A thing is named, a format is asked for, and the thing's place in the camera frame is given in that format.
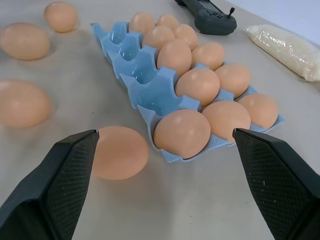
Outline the clear bag of white rice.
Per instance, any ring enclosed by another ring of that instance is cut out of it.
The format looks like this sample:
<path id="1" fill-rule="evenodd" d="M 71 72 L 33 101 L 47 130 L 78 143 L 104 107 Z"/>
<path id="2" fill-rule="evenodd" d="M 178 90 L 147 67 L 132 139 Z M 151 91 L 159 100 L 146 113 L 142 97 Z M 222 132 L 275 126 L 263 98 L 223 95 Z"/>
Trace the clear bag of white rice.
<path id="1" fill-rule="evenodd" d="M 269 24 L 245 29 L 248 38 L 307 82 L 320 82 L 320 49 L 301 36 Z"/>

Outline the blue plastic egg tray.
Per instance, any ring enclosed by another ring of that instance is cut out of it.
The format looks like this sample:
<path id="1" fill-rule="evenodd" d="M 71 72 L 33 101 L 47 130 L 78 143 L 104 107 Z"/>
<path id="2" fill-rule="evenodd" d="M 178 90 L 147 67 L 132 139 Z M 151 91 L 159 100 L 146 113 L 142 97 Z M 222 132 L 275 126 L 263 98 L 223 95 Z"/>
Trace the blue plastic egg tray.
<path id="1" fill-rule="evenodd" d="M 166 115 L 180 109 L 204 109 L 198 100 L 176 95 L 177 72 L 168 67 L 157 69 L 158 50 L 143 47 L 143 35 L 130 32 L 128 22 L 116 22 L 110 31 L 99 23 L 90 26 L 115 77 L 126 88 L 131 106 L 140 112 L 151 141 L 156 125 Z"/>

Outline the black remote controller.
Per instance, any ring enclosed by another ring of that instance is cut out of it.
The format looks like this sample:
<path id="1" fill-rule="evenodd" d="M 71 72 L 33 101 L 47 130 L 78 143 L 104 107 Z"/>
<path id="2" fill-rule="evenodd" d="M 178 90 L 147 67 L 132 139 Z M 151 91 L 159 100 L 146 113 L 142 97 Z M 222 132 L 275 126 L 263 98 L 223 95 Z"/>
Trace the black remote controller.
<path id="1" fill-rule="evenodd" d="M 237 21 L 232 16 L 231 7 L 224 13 L 210 0 L 174 0 L 178 5 L 188 8 L 194 16 L 194 25 L 200 33 L 206 35 L 227 36 L 237 28 Z"/>

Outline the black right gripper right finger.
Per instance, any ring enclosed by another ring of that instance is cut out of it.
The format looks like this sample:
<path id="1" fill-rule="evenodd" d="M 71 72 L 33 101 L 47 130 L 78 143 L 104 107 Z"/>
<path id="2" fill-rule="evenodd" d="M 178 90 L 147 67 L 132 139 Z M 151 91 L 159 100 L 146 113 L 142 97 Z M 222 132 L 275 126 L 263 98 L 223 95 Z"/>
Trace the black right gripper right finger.
<path id="1" fill-rule="evenodd" d="M 275 240 L 320 240 L 320 175 L 284 140 L 232 133 L 250 192 Z"/>

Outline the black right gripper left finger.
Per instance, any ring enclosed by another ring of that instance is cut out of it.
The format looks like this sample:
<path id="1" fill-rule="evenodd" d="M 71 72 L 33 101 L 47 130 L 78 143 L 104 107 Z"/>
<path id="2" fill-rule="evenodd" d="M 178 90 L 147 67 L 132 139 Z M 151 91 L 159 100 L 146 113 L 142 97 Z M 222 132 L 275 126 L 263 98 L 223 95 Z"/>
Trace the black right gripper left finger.
<path id="1" fill-rule="evenodd" d="M 0 240 L 72 240 L 98 140 L 92 129 L 53 145 L 0 207 Z"/>

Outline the tan egg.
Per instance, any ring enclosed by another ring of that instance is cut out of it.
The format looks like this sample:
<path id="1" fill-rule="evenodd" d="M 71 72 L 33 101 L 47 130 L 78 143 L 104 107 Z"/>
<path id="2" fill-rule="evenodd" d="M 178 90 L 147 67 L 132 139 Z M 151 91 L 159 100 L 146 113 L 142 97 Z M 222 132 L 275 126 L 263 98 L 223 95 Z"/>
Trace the tan egg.
<path id="1" fill-rule="evenodd" d="M 175 85 L 177 96 L 198 100 L 202 107 L 210 104 L 218 95 L 220 80 L 209 68 L 194 68 L 182 75 Z"/>
<path id="2" fill-rule="evenodd" d="M 166 43 L 175 39 L 173 31 L 169 27 L 159 25 L 145 34 L 142 46 L 149 46 L 160 51 Z"/>
<path id="3" fill-rule="evenodd" d="M 247 90 L 251 82 L 249 69 L 240 63 L 225 64 L 215 73 L 219 78 L 220 87 L 234 94 L 235 99 Z"/>
<path id="4" fill-rule="evenodd" d="M 33 127 L 49 118 L 51 112 L 51 99 L 38 85 L 20 79 L 0 79 L 1 126 Z"/>
<path id="5" fill-rule="evenodd" d="M 193 67 L 196 63 L 205 65 L 211 70 L 216 71 L 222 66 L 225 60 L 225 49 L 218 42 L 207 42 L 199 45 L 192 51 L 192 62 Z"/>
<path id="6" fill-rule="evenodd" d="M 172 14 L 166 13 L 158 18 L 156 25 L 166 26 L 171 30 L 174 30 L 180 25 L 180 23 Z"/>
<path id="7" fill-rule="evenodd" d="M 248 94 L 238 103 L 247 109 L 251 122 L 263 129 L 269 129 L 278 118 L 278 105 L 272 97 L 266 94 Z"/>
<path id="8" fill-rule="evenodd" d="M 178 77 L 185 74 L 192 64 L 192 52 L 189 45 L 181 40 L 175 39 L 167 42 L 160 50 L 156 66 L 158 69 L 167 67 L 177 72 Z"/>
<path id="9" fill-rule="evenodd" d="M 49 35 L 42 28 L 31 23 L 17 22 L 2 29 L 0 46 L 13 58 L 32 61 L 45 57 L 51 43 Z"/>
<path id="10" fill-rule="evenodd" d="M 124 126 L 99 129 L 92 172 L 105 180 L 125 180 L 138 174 L 147 164 L 149 148 L 137 131 Z"/>
<path id="11" fill-rule="evenodd" d="M 75 7 L 63 1 L 55 1 L 47 5 L 43 15 L 46 23 L 58 33 L 71 32 L 78 23 Z"/>
<path id="12" fill-rule="evenodd" d="M 251 117 L 247 109 L 231 100 L 221 100 L 208 105 L 202 114 L 207 118 L 211 133 L 230 144 L 235 142 L 234 129 L 249 129 Z"/>
<path id="13" fill-rule="evenodd" d="M 138 12 L 136 13 L 129 22 L 128 30 L 130 32 L 142 33 L 146 35 L 149 31 L 155 28 L 156 24 L 152 16 L 147 12 Z"/>
<path id="14" fill-rule="evenodd" d="M 191 26 L 187 24 L 180 24 L 173 30 L 173 33 L 177 39 L 185 41 L 191 51 L 198 47 L 198 36 Z"/>
<path id="15" fill-rule="evenodd" d="M 159 121 L 153 132 L 153 142 L 158 149 L 189 159 L 205 148 L 210 135 L 210 123 L 200 112 L 181 109 Z"/>

